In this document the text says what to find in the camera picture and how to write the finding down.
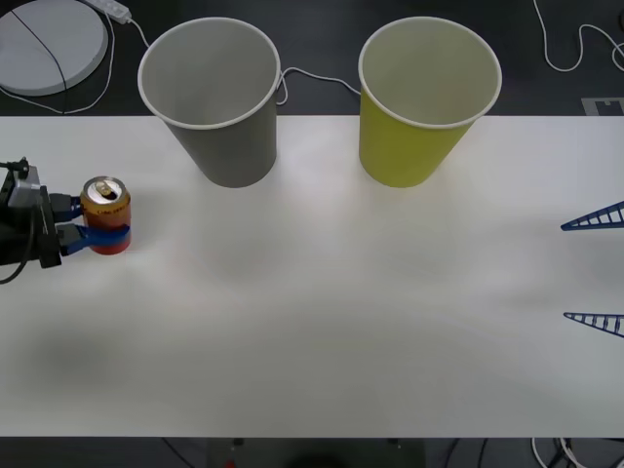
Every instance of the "orange can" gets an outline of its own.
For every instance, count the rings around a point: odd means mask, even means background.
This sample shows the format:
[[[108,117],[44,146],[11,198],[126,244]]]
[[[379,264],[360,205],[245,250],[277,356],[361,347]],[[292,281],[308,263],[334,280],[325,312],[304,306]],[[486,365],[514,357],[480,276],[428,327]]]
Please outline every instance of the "orange can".
[[[115,177],[100,175],[85,183],[80,194],[85,225],[105,231],[130,226],[130,193],[124,182]],[[102,255],[123,252],[131,241],[131,233],[114,246],[91,247]]]

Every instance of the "cable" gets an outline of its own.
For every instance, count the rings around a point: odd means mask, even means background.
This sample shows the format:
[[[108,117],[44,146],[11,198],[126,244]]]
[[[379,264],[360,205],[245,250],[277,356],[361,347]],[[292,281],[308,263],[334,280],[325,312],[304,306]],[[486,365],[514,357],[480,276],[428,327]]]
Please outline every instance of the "cable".
[[[62,86],[63,86],[64,94],[63,94],[63,99],[62,99],[62,112],[61,112],[61,114],[64,114],[65,110],[67,110],[67,82],[65,81],[65,75],[63,74],[62,69],[60,68],[59,61],[57,60],[55,55],[52,53],[52,51],[50,49],[48,49],[48,46],[46,46],[43,43],[43,41],[39,38],[39,36],[37,36],[37,34],[35,34],[35,32],[32,29],[30,29],[30,27],[28,27],[28,24],[23,22],[23,20],[18,16],[18,14],[15,12],[15,10],[11,10],[11,13],[13,14],[14,17],[16,17],[18,19],[18,21],[21,24],[23,24],[23,27],[25,27],[26,29],[28,29],[28,31],[30,31],[30,34],[32,34],[34,36],[34,38],[39,41],[39,43],[43,46],[43,48],[46,51],[48,51],[48,54],[50,54],[50,57],[52,57],[52,60],[55,61],[55,64],[57,65],[57,68],[58,68],[58,73],[60,73],[60,79],[62,80]]]
[[[140,28],[138,23],[132,18],[128,19],[128,22],[131,22],[136,27],[136,29],[138,29],[138,33],[140,34],[140,38],[143,40],[143,44],[145,44],[145,47],[149,49],[149,42],[147,42],[147,39],[145,39],[145,34],[143,34],[143,30]]]
[[[8,96],[9,98],[21,100],[23,102],[27,102],[27,103],[32,104],[32,105],[36,105],[37,107],[42,107],[44,109],[48,109],[48,110],[50,110],[50,111],[52,111],[52,112],[54,112],[56,114],[60,114],[60,115],[77,114],[78,112],[84,112],[85,110],[89,110],[92,107],[94,107],[104,97],[104,95],[106,94],[106,91],[108,91],[108,85],[110,84],[110,77],[112,76],[112,72],[113,72],[113,60],[115,58],[115,30],[113,29],[113,23],[110,22],[110,17],[106,13],[104,13],[104,16],[106,17],[106,20],[108,21],[108,26],[110,27],[110,35],[111,35],[110,63],[108,64],[108,77],[106,78],[106,85],[104,86],[104,91],[101,92],[101,94],[97,97],[96,100],[93,101],[93,103],[91,103],[90,105],[88,105],[86,107],[82,107],[80,109],[74,109],[74,110],[67,110],[67,111],[65,111],[64,104],[63,104],[63,110],[58,110],[58,109],[54,109],[53,107],[50,107],[48,105],[44,105],[44,104],[40,104],[39,102],[35,102],[34,100],[30,100],[30,99],[26,99],[25,97],[14,95],[13,93],[9,93],[8,91],[6,91],[3,88],[0,88],[0,92],[2,92],[4,95]],[[65,95],[67,95],[66,84],[65,84]]]
[[[479,451],[479,461],[477,462],[477,468],[481,468],[484,462],[484,453],[486,453],[486,445],[488,444],[489,439],[484,439],[484,442],[481,444],[481,450]]]
[[[184,463],[188,468],[195,468],[190,461],[184,458],[182,454],[179,451],[177,451],[174,446],[172,446],[171,442],[169,442],[166,437],[161,437],[160,440],[163,441],[167,447],[169,447],[169,450],[171,450],[174,453],[174,455],[179,459],[179,461]]]
[[[564,453],[567,455],[569,460],[574,464],[576,468],[587,468],[585,465],[582,465],[578,462],[578,460],[574,456],[574,453],[572,453],[572,450],[567,447],[566,439],[559,438],[559,442],[561,442],[562,444],[562,449],[564,450]]]
[[[455,451],[457,444],[459,444],[459,441],[460,439],[455,439],[452,441],[452,444],[450,444],[450,448],[447,452],[447,459],[445,460],[445,468],[449,468],[450,458],[452,457],[452,453]]]
[[[539,456],[539,453],[537,452],[537,447],[535,446],[535,438],[531,438],[530,440],[530,447],[533,450],[533,456],[535,457],[535,461],[537,461],[537,463],[539,464],[539,466],[541,466],[542,468],[548,468],[548,465],[546,465],[546,463],[544,463],[544,460],[542,460],[542,458]]]
[[[30,256],[32,255],[32,247],[35,243],[35,210],[30,210],[30,231],[28,233],[28,243],[26,244],[26,250],[23,252],[23,257],[21,258],[21,262],[16,268],[16,271],[11,273],[8,277],[3,280],[0,280],[0,285],[7,285],[11,283],[13,280],[20,275],[21,270],[26,266],[26,263],[30,260]]]
[[[621,47],[624,46],[624,42],[621,44],[616,44],[615,41],[611,38],[611,36],[609,36],[606,32],[604,32],[602,29],[600,29],[597,26],[594,26],[593,24],[581,24],[580,27],[578,28],[578,43],[579,43],[579,47],[580,47],[580,54],[578,56],[578,62],[570,67],[570,68],[559,68],[556,65],[554,65],[550,59],[548,58],[548,38],[546,35],[546,25],[544,24],[544,19],[542,19],[542,15],[541,13],[539,13],[539,7],[537,6],[537,0],[533,0],[533,6],[535,7],[535,12],[537,13],[537,18],[539,19],[539,23],[542,26],[542,34],[544,36],[544,58],[546,59],[546,62],[551,66],[551,68],[557,70],[557,71],[561,71],[562,73],[567,73],[569,71],[575,70],[578,65],[581,64],[581,61],[583,60],[583,28],[584,27],[589,27],[590,29],[594,29],[598,32],[600,32],[604,37],[606,37],[606,39],[608,39],[608,41],[613,45],[613,50],[611,51],[611,60],[613,60],[613,64],[615,66],[617,66],[617,68],[620,71],[624,71],[624,67],[622,67],[617,60],[615,59],[615,52],[619,52],[620,56],[622,56],[624,58],[624,52],[622,51]]]
[[[286,104],[287,100],[289,100],[289,89],[286,86],[286,75],[288,75],[292,71],[302,73],[316,80],[333,81],[334,83],[340,83],[341,85],[345,86],[347,90],[349,90],[351,93],[354,93],[358,96],[360,95],[360,92],[356,90],[355,88],[353,88],[351,85],[349,85],[346,81],[340,80],[338,78],[331,78],[329,76],[315,75],[314,73],[310,73],[309,71],[302,70],[301,68],[297,68],[296,66],[291,66],[282,72],[282,78],[280,79],[280,83],[277,85],[278,90],[280,89],[280,86],[284,85],[284,99],[279,101],[277,105],[284,105]]]
[[[108,26],[110,27],[110,35],[112,36],[112,39],[110,42],[110,63],[108,64],[108,77],[106,78],[106,85],[104,86],[104,91],[101,92],[101,95],[99,95],[97,99],[93,101],[92,104],[88,105],[87,107],[83,107],[81,109],[70,110],[66,112],[67,114],[77,114],[78,112],[83,112],[85,110],[91,109],[99,102],[100,99],[104,97],[104,95],[106,94],[106,91],[108,90],[108,85],[110,84],[110,77],[113,74],[113,59],[115,59],[115,30],[113,29],[113,23],[110,22],[110,17],[106,13],[104,13],[104,16],[106,17],[106,20],[108,21]]]
[[[562,459],[566,459],[566,455],[564,454],[564,450],[562,449],[562,447],[558,444],[557,439],[553,439],[553,442],[555,443],[555,450],[557,451],[555,453],[555,455],[551,458],[550,463],[548,463],[548,468],[555,468],[557,466],[557,464],[562,461]]]

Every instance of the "tabletop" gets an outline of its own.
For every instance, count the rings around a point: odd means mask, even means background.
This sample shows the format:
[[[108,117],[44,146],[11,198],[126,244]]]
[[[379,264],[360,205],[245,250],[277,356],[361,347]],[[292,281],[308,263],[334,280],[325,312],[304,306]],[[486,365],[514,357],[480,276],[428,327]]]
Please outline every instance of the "tabletop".
[[[27,0],[5,0],[4,15]],[[548,30],[549,54],[559,67],[578,59],[578,27],[594,24],[616,42],[624,42],[620,0],[538,0]],[[532,0],[123,0],[152,42],[181,22],[202,17],[230,17],[262,29],[275,43],[284,68],[298,66],[337,77],[359,87],[358,56],[366,40],[381,26],[400,18],[433,16],[464,24],[480,34],[496,52],[503,87],[494,115],[585,115],[583,98],[622,98],[624,75],[611,62],[611,46],[594,30],[584,32],[585,58],[570,73],[548,66],[542,31]],[[113,25],[117,37],[110,87],[86,115],[148,115],[138,95],[137,70],[145,52],[131,24]],[[91,104],[108,75],[109,52],[96,72],[72,88],[68,108]],[[293,74],[291,97],[280,112],[288,115],[359,113],[359,100],[340,85]],[[61,95],[40,102],[61,108]],[[622,107],[600,102],[601,115],[622,115]],[[0,115],[50,115],[51,112],[0,94]]]
[[[132,194],[133,241],[0,291],[1,436],[618,434],[624,119],[486,117],[424,183],[358,160],[357,117],[280,117],[267,177],[206,180],[156,118],[2,118],[51,192]],[[10,267],[0,269],[5,276]]]

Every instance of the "white table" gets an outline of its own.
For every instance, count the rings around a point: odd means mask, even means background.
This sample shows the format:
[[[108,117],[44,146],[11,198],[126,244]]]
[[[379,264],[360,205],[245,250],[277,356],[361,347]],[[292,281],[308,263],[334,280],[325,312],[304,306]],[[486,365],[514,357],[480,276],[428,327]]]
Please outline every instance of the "white table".
[[[624,119],[487,117],[412,189],[357,117],[281,117],[264,180],[204,179],[157,119],[2,118],[50,191],[122,178],[133,243],[0,289],[0,436],[621,435]],[[12,268],[3,267],[6,276]]]

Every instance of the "black surface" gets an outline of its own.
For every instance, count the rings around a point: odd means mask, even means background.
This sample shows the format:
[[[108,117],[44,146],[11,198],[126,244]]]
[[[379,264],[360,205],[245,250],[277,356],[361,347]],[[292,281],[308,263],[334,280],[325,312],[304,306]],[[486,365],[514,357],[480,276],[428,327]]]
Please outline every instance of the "black surface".
[[[25,2],[2,2],[0,14]],[[167,29],[200,17],[248,21],[275,42],[282,65],[342,78],[359,86],[358,55],[382,25],[410,16],[458,21],[486,39],[503,69],[503,89],[490,112],[498,115],[584,115],[581,98],[624,96],[624,73],[611,62],[611,47],[596,31],[585,32],[581,66],[560,73],[543,57],[542,33],[532,0],[125,0],[149,41]],[[621,0],[541,0],[551,60],[571,66],[578,57],[578,26],[603,28],[624,42],[619,27]],[[130,24],[114,23],[117,51],[107,95],[81,115],[146,115],[137,91],[138,63],[144,46]],[[91,103],[103,89],[108,57],[85,82],[72,88],[69,108]],[[359,102],[343,87],[299,74],[288,78],[291,97],[282,114],[357,114]],[[60,96],[42,102],[61,107]],[[54,115],[0,95],[0,115]]]

